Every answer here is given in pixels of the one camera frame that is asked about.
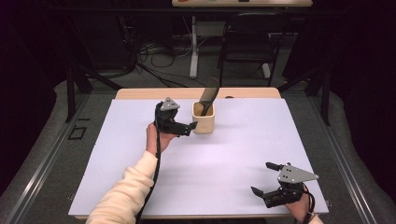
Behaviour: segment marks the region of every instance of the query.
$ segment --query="beige cup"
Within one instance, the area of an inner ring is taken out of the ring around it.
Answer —
[[[212,104],[206,116],[201,116],[204,106],[199,102],[192,104],[192,121],[198,121],[195,133],[213,133],[215,129],[215,106]]]

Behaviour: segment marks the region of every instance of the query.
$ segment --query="black chair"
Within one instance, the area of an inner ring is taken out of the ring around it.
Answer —
[[[243,12],[231,16],[224,25],[219,55],[219,84],[222,86],[224,62],[271,64],[271,81],[280,43],[290,28],[290,19],[282,14]]]

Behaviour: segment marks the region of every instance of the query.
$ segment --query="white table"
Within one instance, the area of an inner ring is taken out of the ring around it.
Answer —
[[[121,178],[125,167],[140,158],[146,144],[145,130],[153,121],[157,103],[170,96],[180,104],[176,121],[190,123],[191,105],[203,90],[120,91],[122,96],[109,108],[69,215],[86,218]],[[267,169],[267,161],[291,162],[313,172],[285,101],[274,88],[226,88],[220,89],[215,107],[212,134],[182,136],[163,153],[157,186],[142,218],[289,215],[284,206],[266,208],[250,189],[254,186],[269,192],[279,187],[278,172]],[[315,195],[316,212],[328,213],[318,182],[306,185]]]
[[[311,0],[249,0],[249,2],[239,2],[238,0],[187,0],[180,2],[172,0],[174,7],[311,7]],[[192,55],[190,78],[196,78],[198,74],[198,48],[197,48],[197,20],[192,16],[191,23]],[[268,64],[262,68],[266,77],[270,76]]]

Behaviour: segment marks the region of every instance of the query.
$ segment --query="hand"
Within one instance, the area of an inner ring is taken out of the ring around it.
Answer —
[[[147,144],[146,151],[150,152],[154,156],[157,153],[157,128],[153,123],[150,123],[146,129],[147,134]],[[161,143],[161,152],[165,151],[169,146],[171,140],[176,137],[175,134],[172,133],[160,133],[160,143]]]
[[[309,196],[308,194],[304,193],[300,201],[295,203],[287,203],[285,206],[299,222],[303,222],[309,210]]]

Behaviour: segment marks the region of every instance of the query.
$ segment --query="gray carpet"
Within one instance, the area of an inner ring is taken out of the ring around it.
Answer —
[[[274,86],[280,86],[285,81],[280,74],[289,56],[292,42],[293,38],[286,41],[280,52],[281,56],[276,69]],[[196,79],[189,79],[191,59],[189,56],[177,57],[173,61],[172,58],[161,54],[161,51],[157,50],[152,51],[157,52],[152,60],[149,56],[146,60],[142,60],[142,63],[158,71],[177,74],[177,77],[161,74],[162,77],[183,83],[188,87],[202,87],[208,83],[208,77],[217,77],[219,75],[219,70],[217,69],[218,50],[217,40],[207,39],[200,47],[199,75]],[[173,63],[170,66],[164,68],[156,67],[168,65],[172,61]],[[226,70],[225,76],[231,75],[228,71],[235,71],[234,68],[241,69],[242,66],[231,65]],[[258,72],[255,70],[252,70],[251,74],[258,76]],[[134,70],[132,74],[127,76],[112,79],[128,88],[165,87],[158,78],[140,69]],[[224,84],[230,86],[265,85],[265,81],[250,81],[241,84],[240,81],[231,79],[224,82]],[[53,164],[49,167],[50,172],[48,172],[48,175],[43,176],[44,182],[42,186],[39,186],[40,189],[36,191],[36,194],[33,195],[33,200],[29,201],[31,202],[30,204],[19,204],[21,206],[26,205],[26,209],[22,209],[21,217],[17,218],[20,223],[83,223],[83,221],[67,215],[72,202],[71,195],[77,191],[79,181],[82,178],[94,142],[103,124],[110,101],[115,96],[114,91],[111,91],[109,87],[98,81],[92,80],[92,85],[94,86],[94,92],[91,95],[83,96],[78,94],[81,101],[85,103],[81,105],[78,117],[71,124],[72,127],[74,125],[77,128],[85,127],[84,137],[80,140],[67,140],[68,136],[66,136],[61,141],[62,143],[58,147],[59,153],[53,158]],[[287,100],[313,169],[320,176],[318,182],[324,197],[332,202],[330,214],[323,215],[321,218],[325,223],[365,223],[357,209],[359,205],[351,197],[351,189],[345,184],[346,181],[340,173],[340,167],[337,166],[334,160],[332,144],[326,132],[327,130],[323,128],[322,121],[318,118],[316,99],[306,98],[302,92],[305,85],[306,83],[301,83],[295,86],[291,90],[282,93],[282,97]],[[58,101],[49,118],[49,122],[32,149],[32,153],[26,159],[25,164],[0,198],[0,223],[6,223],[9,214],[14,214],[12,209],[18,204],[18,199],[23,195],[23,190],[28,186],[29,181],[35,175],[42,161],[46,159],[46,155],[53,149],[53,145],[59,140],[58,136],[62,132],[66,118],[64,83],[56,91],[58,93]],[[331,95],[330,104],[330,122],[334,137],[344,152],[353,176],[355,176],[361,187],[361,194],[365,196],[364,198],[372,209],[376,223],[396,223],[395,205],[376,185],[354,151],[350,142],[342,101],[333,94]],[[292,223],[292,218],[267,218],[266,222],[269,224]],[[248,223],[248,221],[239,220],[238,223]]]

